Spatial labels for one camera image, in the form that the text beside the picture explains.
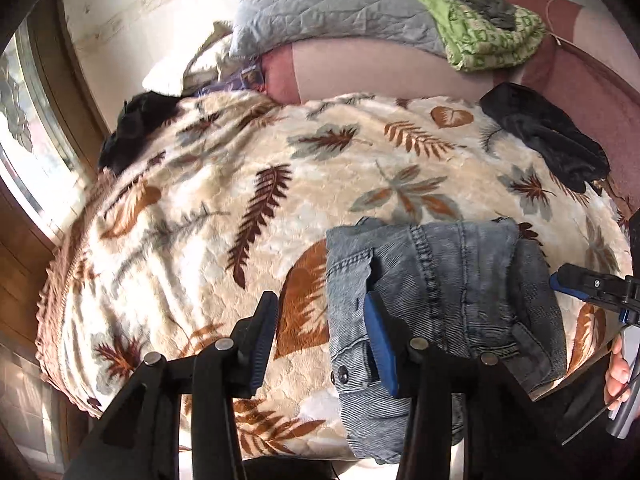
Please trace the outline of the person right hand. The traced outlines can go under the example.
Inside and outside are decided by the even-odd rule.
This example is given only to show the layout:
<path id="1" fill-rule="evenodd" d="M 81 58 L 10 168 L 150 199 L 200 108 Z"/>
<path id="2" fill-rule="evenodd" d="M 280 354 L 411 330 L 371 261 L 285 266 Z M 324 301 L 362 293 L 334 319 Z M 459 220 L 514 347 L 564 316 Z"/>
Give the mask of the person right hand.
<path id="1" fill-rule="evenodd" d="M 604 402 L 610 412 L 620 407 L 630 397 L 628 382 L 630 368 L 622 356 L 623 341 L 621 336 L 613 340 L 608 369 L 605 373 Z"/>

